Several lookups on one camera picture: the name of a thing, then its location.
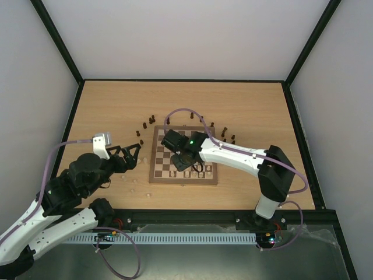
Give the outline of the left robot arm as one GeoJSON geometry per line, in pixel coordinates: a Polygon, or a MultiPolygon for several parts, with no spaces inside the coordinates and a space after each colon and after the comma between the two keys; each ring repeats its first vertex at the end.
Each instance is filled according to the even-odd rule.
{"type": "Polygon", "coordinates": [[[97,140],[93,146],[92,153],[80,155],[58,177],[43,181],[27,211],[1,235],[2,279],[25,273],[35,260],[78,233],[108,230],[115,212],[105,198],[95,199],[68,219],[60,218],[109,183],[113,174],[134,169],[141,146],[107,148],[97,140]]]}

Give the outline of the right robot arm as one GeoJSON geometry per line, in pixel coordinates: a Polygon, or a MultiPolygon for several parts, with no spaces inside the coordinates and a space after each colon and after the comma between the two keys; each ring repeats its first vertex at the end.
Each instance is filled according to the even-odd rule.
{"type": "Polygon", "coordinates": [[[275,211],[286,200],[294,179],[294,166],[277,146],[251,149],[219,141],[209,134],[191,136],[169,130],[161,145],[170,150],[171,161],[181,172],[196,163],[218,163],[249,173],[259,180],[261,196],[255,207],[255,224],[268,228],[275,221],[275,211]]]}

